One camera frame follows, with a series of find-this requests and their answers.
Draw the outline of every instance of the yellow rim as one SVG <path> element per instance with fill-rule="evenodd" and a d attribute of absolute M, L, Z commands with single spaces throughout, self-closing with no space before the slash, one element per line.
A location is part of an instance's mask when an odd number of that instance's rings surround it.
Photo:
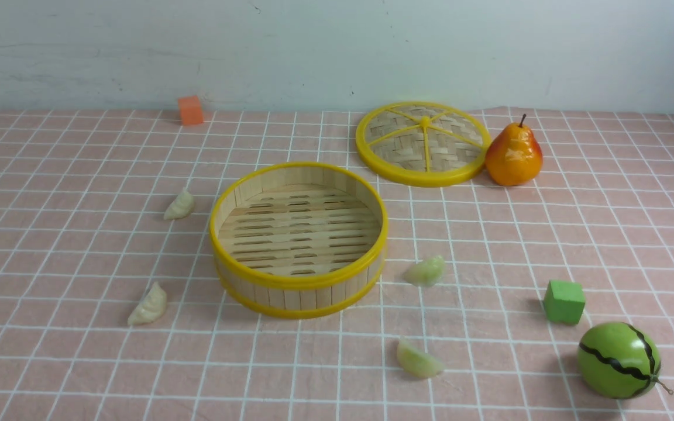
<path fill-rule="evenodd" d="M 415 117 L 405 115 L 403 112 L 396 111 L 396 107 L 401 107 L 401 106 L 412 106 L 412 105 L 418 105 L 418 106 L 430 106 L 434 108 L 439 108 L 439 109 L 444 109 L 444 112 L 441 112 L 437 115 L 434 115 L 433 118 L 430 119 L 430 122 L 432 123 L 434 120 L 437 118 L 441 117 L 442 115 L 447 115 L 447 114 L 458 114 L 467 120 L 469 120 L 479 131 L 483 139 L 483 144 L 481 146 L 481 154 L 478 155 L 478 157 L 468 165 L 463 166 L 462 168 L 458 168 L 458 170 L 453 170 L 453 171 L 444 171 L 444 172 L 430 172 L 428 171 L 428 166 L 430 165 L 430 160 L 428 160 L 428 129 L 423 126 L 422 122 L 418 120 Z M 411 127 L 406 127 L 401 130 L 397 130 L 395 132 L 392 132 L 390 134 L 387 134 L 383 136 L 383 138 L 376 139 L 375 141 L 371 143 L 366 142 L 366 136 L 364 133 L 366 132 L 366 126 L 373 118 L 375 118 L 377 115 L 379 115 L 382 112 L 393 112 L 397 115 L 402 115 L 405 118 L 408 118 L 409 120 L 412 120 L 413 122 L 417 122 L 417 125 L 411 126 Z M 371 144 L 383 140 L 384 138 L 388 138 L 392 135 L 395 135 L 399 133 L 400 131 L 404 130 L 410 130 L 414 128 L 422 127 L 423 128 L 423 137 L 425 140 L 425 152 L 426 152 L 426 172 L 419 172 L 419 171 L 410 171 L 410 170 L 405 170 L 404 168 L 400 168 L 396 165 L 390 164 L 384 160 L 382 160 L 380 157 L 378 157 L 374 152 L 371 150 Z M 449 136 L 455 137 L 460 139 L 460 141 L 466 142 L 466 143 L 471 143 L 471 144 L 476 144 L 470 139 L 466 139 L 463 136 L 458 136 L 454 133 L 449 133 L 446 130 L 440 128 L 440 127 L 433 127 L 433 130 L 437 130 L 441 133 L 445 133 Z M 485 152 L 487 151 L 487 148 L 490 146 L 490 142 L 492 140 L 490 139 L 490 133 L 487 131 L 484 125 L 480 123 L 476 118 L 472 117 L 471 115 L 467 114 L 464 111 L 460 111 L 458 109 L 455 109 L 450 106 L 445 106 L 437 103 L 428 103 L 428 102 L 423 102 L 423 101 L 407 101 L 407 102 L 402 102 L 402 103 L 394 103 L 394 104 L 389 104 L 388 106 L 381 107 L 379 109 L 375 109 L 374 111 L 370 112 L 369 114 L 366 115 L 366 117 L 363 118 L 363 120 L 360 121 L 358 124 L 358 129 L 356 131 L 355 135 L 355 142 L 356 146 L 358 149 L 358 155 L 360 155 L 360 158 L 363 160 L 364 163 L 366 163 L 367 167 L 371 168 L 371 170 L 375 171 L 378 175 L 382 176 L 383 178 L 386 178 L 391 181 L 395 181 L 396 183 L 401 183 L 401 184 L 407 184 L 409 186 L 416 186 L 416 187 L 445 187 L 445 186 L 452 186 L 453 184 L 460 184 L 465 181 L 468 181 L 472 178 L 474 178 L 476 175 L 478 175 L 484 168 L 485 165 Z"/>
<path fill-rule="evenodd" d="M 341 269 L 335 270 L 334 272 L 329 272 L 329 274 L 319 274 L 319 275 L 308 275 L 307 277 L 281 277 L 280 275 L 270 275 L 265 274 L 265 272 L 260 272 L 259 270 L 251 269 L 250 267 L 241 264 L 236 261 L 230 254 L 228 254 L 225 249 L 222 248 L 222 245 L 215 234 L 215 220 L 217 218 L 217 213 L 222 202 L 228 195 L 233 194 L 233 190 L 240 184 L 245 183 L 254 177 L 259 177 L 269 171 L 279 170 L 279 168 L 288 168 L 292 166 L 315 166 L 320 168 L 326 168 L 327 170 L 341 172 L 344 175 L 347 175 L 350 178 L 358 181 L 363 184 L 369 192 L 371 192 L 372 197 L 379 203 L 381 209 L 381 232 L 379 237 L 376 240 L 376 243 L 367 251 L 366 254 L 361 256 L 358 260 L 354 261 L 348 266 L 342 267 Z M 360 274 L 366 269 L 371 263 L 373 263 L 380 255 L 381 251 L 386 247 L 386 240 L 388 238 L 388 216 L 386 214 L 386 208 L 383 205 L 381 197 L 379 197 L 378 192 L 374 189 L 371 184 L 367 183 L 363 178 L 358 177 L 354 173 L 343 170 L 338 166 L 323 164 L 323 163 L 281 163 L 267 168 L 262 168 L 262 170 L 254 171 L 253 173 L 241 178 L 236 181 L 232 186 L 228 187 L 225 192 L 217 199 L 217 203 L 212 209 L 211 219 L 209 220 L 209 238 L 212 240 L 212 248 L 218 259 L 222 261 L 225 267 L 230 270 L 238 277 L 242 277 L 248 280 L 251 283 L 256 285 L 263 286 L 265 288 L 278 288 L 278 289 L 287 289 L 287 290 L 296 290 L 296 289 L 318 289 L 326 288 L 340 282 L 344 282 L 347 279 L 355 277 L 355 275 Z"/>
<path fill-rule="evenodd" d="M 257 304 L 254 301 L 251 301 L 251 299 L 248 299 L 245 296 L 239 294 L 223 277 L 220 277 L 220 284 L 222 285 L 223 288 L 225 288 L 228 294 L 230 294 L 230 296 L 232 296 L 232 298 L 235 299 L 235 301 L 238 301 L 238 303 L 240 303 L 247 309 L 252 310 L 252 312 L 257 312 L 263 315 L 268 315 L 277 318 L 290 318 L 290 319 L 317 318 L 317 317 L 324 317 L 325 315 L 331 315 L 344 309 L 347 309 L 349 306 L 352 306 L 353 304 L 357 303 L 361 298 L 366 296 L 366 294 L 369 293 L 369 291 L 371 291 L 372 288 L 374 288 L 374 285 L 376 285 L 376 282 L 381 277 L 381 272 L 383 270 L 383 266 L 385 263 L 386 262 L 382 262 L 378 272 L 376 272 L 376 275 L 374 275 L 371 281 L 369 281 L 369 283 L 367 283 L 366 286 L 364 286 L 354 296 L 345 299 L 345 301 L 340 301 L 337 304 L 333 304 L 332 306 L 314 310 L 285 310 L 285 309 L 276 309 L 269 306 L 262 306 L 262 304 Z"/>

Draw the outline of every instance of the toy food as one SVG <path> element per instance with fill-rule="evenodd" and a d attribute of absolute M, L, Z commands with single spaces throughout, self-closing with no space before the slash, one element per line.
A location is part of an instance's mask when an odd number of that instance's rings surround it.
<path fill-rule="evenodd" d="M 160 284 L 154 282 L 145 298 L 134 308 L 129 315 L 128 325 L 144 325 L 152 323 L 159 319 L 168 306 L 168 294 L 160 287 Z"/>
<path fill-rule="evenodd" d="M 441 374 L 445 366 L 430 354 L 412 346 L 405 338 L 397 344 L 397 360 L 404 371 L 417 378 L 431 378 Z"/>
<path fill-rule="evenodd" d="M 511 123 L 493 140 L 485 153 L 485 168 L 501 186 L 527 183 L 542 170 L 542 151 L 532 130 L 521 122 Z"/>
<path fill-rule="evenodd" d="M 188 190 L 183 189 L 176 199 L 168 206 L 163 214 L 163 219 L 181 219 L 189 216 L 194 210 L 194 196 Z"/>
<path fill-rule="evenodd" d="M 426 258 L 418 264 L 410 267 L 404 273 L 404 280 L 420 287 L 429 287 L 438 284 L 443 276 L 446 261 L 443 256 Z"/>
<path fill-rule="evenodd" d="M 623 322 L 595 325 L 579 341 L 579 371 L 591 389 L 611 399 L 646 394 L 659 383 L 662 359 L 647 334 Z"/>

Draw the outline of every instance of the plastic fruit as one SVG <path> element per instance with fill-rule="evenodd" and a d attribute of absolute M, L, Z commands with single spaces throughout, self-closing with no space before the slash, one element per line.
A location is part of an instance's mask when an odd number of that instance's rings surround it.
<path fill-rule="evenodd" d="M 610 399 L 631 399 L 660 384 L 660 353 L 649 336 L 623 322 L 595 325 L 579 341 L 579 371 L 586 384 Z"/>
<path fill-rule="evenodd" d="M 501 186 L 516 186 L 537 177 L 542 170 L 542 151 L 522 116 L 511 123 L 490 143 L 485 153 L 485 168 L 490 178 Z"/>

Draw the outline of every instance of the white wall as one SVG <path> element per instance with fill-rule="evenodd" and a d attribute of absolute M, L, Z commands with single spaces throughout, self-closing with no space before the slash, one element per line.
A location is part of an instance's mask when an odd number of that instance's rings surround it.
<path fill-rule="evenodd" d="M 674 0 L 0 0 L 0 108 L 674 112 Z"/>

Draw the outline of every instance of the black stripe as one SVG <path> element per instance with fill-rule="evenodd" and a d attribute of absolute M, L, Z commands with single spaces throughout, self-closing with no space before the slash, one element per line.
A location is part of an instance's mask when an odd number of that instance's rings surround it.
<path fill-rule="evenodd" d="M 599 361 L 600 363 L 611 366 L 613 370 L 618 371 L 618 373 L 620 373 L 621 375 L 629 375 L 640 381 L 649 380 L 649 376 L 642 373 L 641 370 L 639 370 L 639 368 L 636 367 L 626 368 L 623 365 L 621 365 L 620 361 L 612 357 L 603 357 L 599 351 L 597 351 L 593 347 L 586 346 L 583 342 L 579 342 L 579 347 L 582 349 L 582 351 L 594 355 L 594 357 L 597 358 L 597 361 Z"/>
<path fill-rule="evenodd" d="M 644 351 L 647 352 L 647 359 L 649 360 L 649 373 L 654 374 L 655 373 L 655 356 L 653 355 L 652 352 L 652 347 L 648 344 L 647 338 L 644 337 L 644 334 L 639 332 L 636 327 L 633 327 L 629 325 L 628 323 L 625 324 L 628 326 L 629 329 L 633 330 L 634 333 L 636 333 L 636 336 L 638 336 L 639 341 L 641 341 L 642 344 L 644 344 Z"/>

